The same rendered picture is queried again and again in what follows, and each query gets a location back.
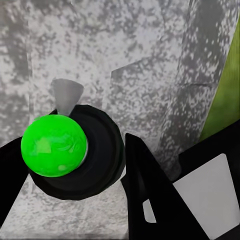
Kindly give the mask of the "insectifuge atomizer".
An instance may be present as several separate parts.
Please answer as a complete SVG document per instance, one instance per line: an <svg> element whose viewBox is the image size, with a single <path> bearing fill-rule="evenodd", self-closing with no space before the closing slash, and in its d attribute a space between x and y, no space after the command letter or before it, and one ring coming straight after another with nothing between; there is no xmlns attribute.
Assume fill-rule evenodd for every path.
<svg viewBox="0 0 240 240"><path fill-rule="evenodd" d="M22 158L48 196L88 199L126 175L125 140L105 111L77 104L85 91L82 84L55 79L50 85L56 109L24 132Z"/></svg>

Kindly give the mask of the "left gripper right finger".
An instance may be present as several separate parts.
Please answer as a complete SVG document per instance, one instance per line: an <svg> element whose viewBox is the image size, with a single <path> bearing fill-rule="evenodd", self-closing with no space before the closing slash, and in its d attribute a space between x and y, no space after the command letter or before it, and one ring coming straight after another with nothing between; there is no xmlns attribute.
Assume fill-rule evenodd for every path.
<svg viewBox="0 0 240 240"><path fill-rule="evenodd" d="M125 134L129 240L210 240L145 142ZM156 223L145 220L139 168Z"/></svg>

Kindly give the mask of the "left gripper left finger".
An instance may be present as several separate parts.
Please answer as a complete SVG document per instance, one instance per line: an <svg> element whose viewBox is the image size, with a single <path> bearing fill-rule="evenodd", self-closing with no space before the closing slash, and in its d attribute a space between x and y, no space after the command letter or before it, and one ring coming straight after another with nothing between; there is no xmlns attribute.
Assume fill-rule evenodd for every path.
<svg viewBox="0 0 240 240"><path fill-rule="evenodd" d="M22 138L0 147L0 229L29 175L21 153Z"/></svg>

